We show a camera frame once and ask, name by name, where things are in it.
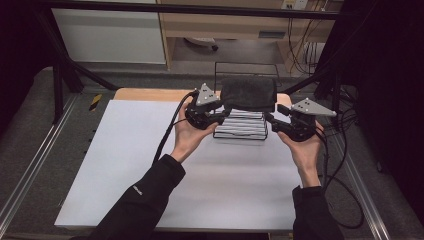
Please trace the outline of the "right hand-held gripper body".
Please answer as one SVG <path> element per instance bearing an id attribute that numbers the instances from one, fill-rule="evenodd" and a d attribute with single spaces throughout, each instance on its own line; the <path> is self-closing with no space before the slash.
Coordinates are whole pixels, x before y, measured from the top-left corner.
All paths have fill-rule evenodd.
<path id="1" fill-rule="evenodd" d="M 290 122 L 285 125 L 283 132 L 295 142 L 303 142 L 311 138 L 316 132 L 316 117 L 335 117 L 337 113 L 309 98 L 292 104 Z"/>

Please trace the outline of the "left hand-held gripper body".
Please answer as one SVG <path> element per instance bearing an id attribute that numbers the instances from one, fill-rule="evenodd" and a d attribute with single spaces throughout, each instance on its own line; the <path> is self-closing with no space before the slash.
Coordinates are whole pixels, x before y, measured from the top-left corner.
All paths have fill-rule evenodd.
<path id="1" fill-rule="evenodd" d="M 215 113 L 213 104 L 220 98 L 203 83 L 193 93 L 193 100 L 185 110 L 186 120 L 195 128 L 205 130 L 213 123 L 218 123 L 220 113 Z"/>

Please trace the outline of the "dark cloth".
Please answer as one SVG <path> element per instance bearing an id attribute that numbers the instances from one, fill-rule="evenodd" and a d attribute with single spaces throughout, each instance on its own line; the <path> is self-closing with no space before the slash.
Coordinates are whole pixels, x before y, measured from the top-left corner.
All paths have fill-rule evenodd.
<path id="1" fill-rule="evenodd" d="M 220 98 L 225 109 L 249 112 L 274 112 L 277 88 L 273 79 L 264 77 L 226 78 L 221 81 Z"/>

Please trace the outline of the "black wire rack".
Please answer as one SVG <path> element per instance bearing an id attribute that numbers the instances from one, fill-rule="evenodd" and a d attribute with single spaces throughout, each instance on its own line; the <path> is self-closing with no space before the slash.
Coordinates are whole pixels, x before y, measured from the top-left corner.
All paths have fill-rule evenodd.
<path id="1" fill-rule="evenodd" d="M 281 85 L 277 66 L 275 64 L 243 63 L 243 62 L 216 62 L 214 64 L 214 91 L 220 93 L 221 81 L 226 78 L 264 77 L 273 79 L 276 88 Z M 231 140 L 258 140 L 264 141 L 268 136 L 265 112 L 249 112 L 237 109 L 230 110 L 230 115 L 219 126 L 213 137 Z"/>

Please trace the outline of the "person's left hand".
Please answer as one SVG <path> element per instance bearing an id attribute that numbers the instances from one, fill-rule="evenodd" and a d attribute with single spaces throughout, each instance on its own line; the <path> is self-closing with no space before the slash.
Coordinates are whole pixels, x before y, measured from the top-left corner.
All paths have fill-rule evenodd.
<path id="1" fill-rule="evenodd" d="M 178 121 L 175 124 L 175 143 L 171 156 L 179 163 L 183 163 L 200 145 L 201 141 L 208 135 L 212 134 L 217 123 L 213 123 L 205 130 L 193 127 L 185 119 L 185 109 L 189 105 L 185 102 L 178 113 Z"/>

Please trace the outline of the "person's right hand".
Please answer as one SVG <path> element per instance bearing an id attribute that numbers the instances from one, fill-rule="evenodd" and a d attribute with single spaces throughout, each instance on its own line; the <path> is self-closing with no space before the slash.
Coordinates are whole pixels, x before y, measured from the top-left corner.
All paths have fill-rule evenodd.
<path id="1" fill-rule="evenodd" d="M 309 188 L 320 186 L 321 183 L 317 170 L 318 153 L 321 145 L 320 138 L 314 135 L 304 142 L 295 142 L 283 132 L 278 132 L 277 135 L 291 151 L 294 164 L 297 167 L 301 179 L 302 187 Z"/>

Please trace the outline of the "black metal stand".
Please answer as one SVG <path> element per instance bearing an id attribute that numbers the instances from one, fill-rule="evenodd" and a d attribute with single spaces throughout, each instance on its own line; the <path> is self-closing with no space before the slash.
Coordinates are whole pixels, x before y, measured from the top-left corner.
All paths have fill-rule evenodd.
<path id="1" fill-rule="evenodd" d="M 53 26 L 53 18 L 48 18 L 49 9 L 47 7 L 31 7 L 32 14 L 41 28 L 41 32 L 47 38 L 49 46 L 52 48 L 53 59 L 53 85 L 54 85 L 54 119 L 53 123 L 59 122 L 64 115 L 63 83 L 66 83 L 72 93 L 81 93 L 84 85 L 79 77 L 82 74 L 95 83 L 100 84 L 108 90 L 116 91 L 118 86 L 106 81 L 89 71 L 81 64 L 75 62 L 68 54 L 65 43 L 60 36 L 60 31 Z"/>
<path id="2" fill-rule="evenodd" d="M 291 95 L 312 83 L 318 83 L 314 91 L 314 97 L 316 99 L 323 100 L 330 96 L 332 109 L 339 113 L 341 100 L 341 75 L 342 70 L 339 66 L 331 66 L 330 64 L 327 64 L 319 70 L 316 70 L 310 77 L 291 87 L 281 90 L 281 93 Z"/>

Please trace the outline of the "white chair base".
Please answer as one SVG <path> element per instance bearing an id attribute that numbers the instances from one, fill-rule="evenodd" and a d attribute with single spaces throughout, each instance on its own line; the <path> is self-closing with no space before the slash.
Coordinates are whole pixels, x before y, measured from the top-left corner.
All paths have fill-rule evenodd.
<path id="1" fill-rule="evenodd" d="M 187 37 L 186 41 L 188 41 L 192 44 L 195 44 L 195 45 L 210 47 L 213 51 L 217 51 L 219 49 L 214 38 L 191 38 L 191 37 Z"/>

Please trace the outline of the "wooden desk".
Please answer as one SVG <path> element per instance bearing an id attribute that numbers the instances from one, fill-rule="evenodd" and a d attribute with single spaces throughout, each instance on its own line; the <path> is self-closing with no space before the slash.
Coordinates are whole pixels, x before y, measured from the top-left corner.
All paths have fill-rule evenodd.
<path id="1" fill-rule="evenodd" d="M 159 4 L 282 9 L 282 0 L 156 0 Z M 332 0 L 308 0 L 307 11 L 338 11 Z M 300 71 L 304 47 L 324 44 L 334 26 L 332 20 L 161 13 L 163 37 L 249 39 L 275 42 L 290 73 Z"/>

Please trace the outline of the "white table sheet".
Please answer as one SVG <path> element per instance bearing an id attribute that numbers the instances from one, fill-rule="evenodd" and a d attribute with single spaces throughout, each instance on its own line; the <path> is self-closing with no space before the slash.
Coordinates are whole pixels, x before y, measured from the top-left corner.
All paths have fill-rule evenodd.
<path id="1" fill-rule="evenodd" d="M 174 102 L 110 101 L 56 226 L 96 226 L 151 167 L 176 107 Z M 288 147 L 276 134 L 265 140 L 208 136 L 183 167 L 186 175 L 171 193 L 158 230 L 291 229 L 291 193 L 300 179 Z"/>

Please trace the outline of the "black curtain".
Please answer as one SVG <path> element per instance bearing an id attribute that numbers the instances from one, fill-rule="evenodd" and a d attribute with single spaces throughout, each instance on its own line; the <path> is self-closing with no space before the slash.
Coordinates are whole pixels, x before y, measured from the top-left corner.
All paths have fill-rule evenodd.
<path id="1" fill-rule="evenodd" d="M 50 49 L 26 0 L 0 0 L 0 136 L 34 77 L 52 64 Z"/>
<path id="2" fill-rule="evenodd" d="M 377 158 L 424 222 L 424 0 L 377 0 L 348 76 Z"/>

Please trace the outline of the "white power strip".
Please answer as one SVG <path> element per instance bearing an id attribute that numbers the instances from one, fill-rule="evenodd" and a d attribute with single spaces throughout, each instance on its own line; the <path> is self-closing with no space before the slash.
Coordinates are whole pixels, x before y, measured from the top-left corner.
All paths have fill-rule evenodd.
<path id="1" fill-rule="evenodd" d="M 308 0 L 282 0 L 282 9 L 305 10 Z"/>

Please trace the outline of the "white cabinet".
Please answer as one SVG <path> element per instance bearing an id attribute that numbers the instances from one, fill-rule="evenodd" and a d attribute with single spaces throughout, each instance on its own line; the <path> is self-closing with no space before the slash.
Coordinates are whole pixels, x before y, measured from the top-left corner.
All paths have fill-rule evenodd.
<path id="1" fill-rule="evenodd" d="M 52 12 L 74 61 L 166 62 L 157 13 L 67 9 Z"/>

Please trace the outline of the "aluminium rail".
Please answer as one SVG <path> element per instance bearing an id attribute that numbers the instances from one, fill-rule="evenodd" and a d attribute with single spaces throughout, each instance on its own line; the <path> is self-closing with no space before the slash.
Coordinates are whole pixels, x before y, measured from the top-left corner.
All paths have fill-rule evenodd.
<path id="1" fill-rule="evenodd" d="M 67 120 L 74 109 L 75 103 L 79 98 L 79 94 L 70 95 L 63 107 L 62 116 L 50 127 L 46 137 L 43 139 L 41 145 L 37 149 L 37 152 L 32 157 L 18 184 L 14 188 L 5 205 L 0 210 L 0 239 L 5 235 L 7 228 L 12 222 L 27 192 L 42 168 L 64 125 L 67 123 Z"/>
<path id="2" fill-rule="evenodd" d="M 362 213 L 367 221 L 370 231 L 375 240 L 390 240 L 390 234 L 386 228 L 384 221 L 365 185 L 360 173 L 358 172 L 352 157 L 349 153 L 343 154 L 347 144 L 343 142 L 341 136 L 336 135 L 334 142 L 338 148 L 338 152 L 345 159 L 342 164 L 344 171 L 353 187 L 356 197 L 362 206 Z"/>

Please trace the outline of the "black horizontal frame bar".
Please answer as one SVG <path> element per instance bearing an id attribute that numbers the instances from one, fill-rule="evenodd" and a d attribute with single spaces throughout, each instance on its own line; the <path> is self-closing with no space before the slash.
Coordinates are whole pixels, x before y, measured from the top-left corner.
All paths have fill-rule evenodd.
<path id="1" fill-rule="evenodd" d="M 41 6 L 55 9 L 173 13 L 223 16 L 251 16 L 292 19 L 339 20 L 353 17 L 352 13 L 334 11 L 278 10 L 246 7 L 199 6 L 178 4 L 149 4 L 78 0 L 35 0 Z"/>

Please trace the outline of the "yellow-handled tool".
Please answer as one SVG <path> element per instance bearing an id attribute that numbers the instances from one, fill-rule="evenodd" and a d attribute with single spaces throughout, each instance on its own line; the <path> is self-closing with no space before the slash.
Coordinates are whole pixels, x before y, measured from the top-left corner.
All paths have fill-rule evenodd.
<path id="1" fill-rule="evenodd" d="M 98 103 L 100 102 L 101 98 L 102 98 L 102 94 L 96 94 L 94 96 L 94 98 L 93 98 L 93 100 L 92 100 L 92 102 L 89 106 L 89 111 L 95 111 L 95 109 L 96 109 Z"/>

